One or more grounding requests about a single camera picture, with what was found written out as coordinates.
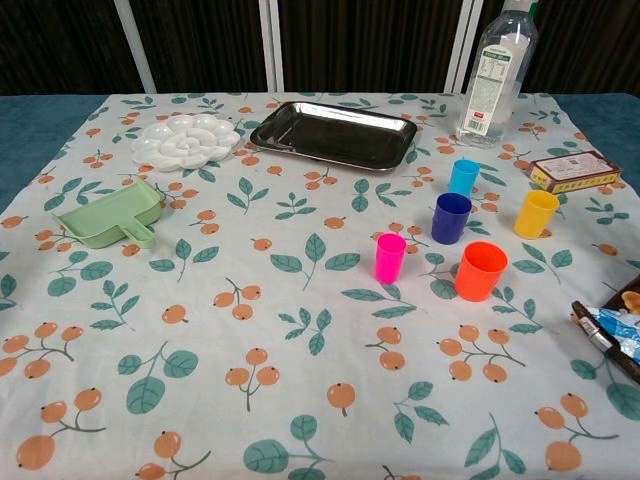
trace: plastic cup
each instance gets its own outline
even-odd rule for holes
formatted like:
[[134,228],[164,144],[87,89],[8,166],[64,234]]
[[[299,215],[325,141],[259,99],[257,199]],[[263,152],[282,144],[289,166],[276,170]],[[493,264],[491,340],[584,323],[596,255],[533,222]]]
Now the plastic cup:
[[396,281],[402,268],[402,259],[407,242],[396,233],[384,233],[378,238],[376,252],[376,280],[391,284]]
[[465,158],[456,160],[451,170],[451,180],[449,180],[449,192],[459,193],[468,197],[476,181],[480,167],[473,160]]
[[552,193],[531,190],[524,199],[513,231],[527,240],[538,238],[559,206],[560,202]]
[[436,201],[431,236],[444,245],[453,245],[462,236],[471,212],[471,200],[459,193],[443,193]]
[[470,243],[465,247],[458,267],[456,292],[470,302],[486,300],[508,265],[509,257],[497,245],[489,242]]

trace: blue cup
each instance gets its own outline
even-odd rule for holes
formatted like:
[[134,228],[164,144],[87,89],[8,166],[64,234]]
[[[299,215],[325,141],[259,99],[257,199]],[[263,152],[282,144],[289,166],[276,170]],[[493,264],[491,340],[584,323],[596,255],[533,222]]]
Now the blue cup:
[[459,193],[443,193],[436,201],[431,236],[444,245],[453,245],[462,236],[471,212],[471,200]]
[[479,171],[480,167],[473,160],[456,160],[451,170],[449,192],[469,197]]

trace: dark curtain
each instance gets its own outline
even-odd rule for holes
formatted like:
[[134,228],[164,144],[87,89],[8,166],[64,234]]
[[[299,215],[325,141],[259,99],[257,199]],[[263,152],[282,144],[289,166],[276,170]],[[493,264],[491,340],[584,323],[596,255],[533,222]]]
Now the dark curtain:
[[[474,55],[482,30],[498,16],[502,3],[485,0]],[[535,23],[540,39],[523,92],[640,96],[638,0],[540,0]]]
[[140,91],[113,0],[0,0],[0,95]]
[[266,91],[256,0],[131,0],[158,92]]
[[280,0],[289,91],[439,92],[462,0]]

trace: green dustpan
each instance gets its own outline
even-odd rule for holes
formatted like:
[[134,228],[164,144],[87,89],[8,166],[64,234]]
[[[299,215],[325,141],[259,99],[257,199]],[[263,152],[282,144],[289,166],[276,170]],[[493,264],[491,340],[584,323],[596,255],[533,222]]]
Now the green dustpan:
[[56,220],[89,248],[104,248],[129,237],[140,248],[152,248],[156,237],[146,225],[160,218],[160,194],[142,180]]

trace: light blue cup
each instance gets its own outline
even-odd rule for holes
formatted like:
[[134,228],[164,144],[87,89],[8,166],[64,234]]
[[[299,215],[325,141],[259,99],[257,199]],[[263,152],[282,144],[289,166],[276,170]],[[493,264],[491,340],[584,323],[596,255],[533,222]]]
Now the light blue cup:
[[451,170],[449,192],[459,193],[465,197],[471,196],[471,189],[476,181],[480,167],[473,160],[462,158],[456,160]]

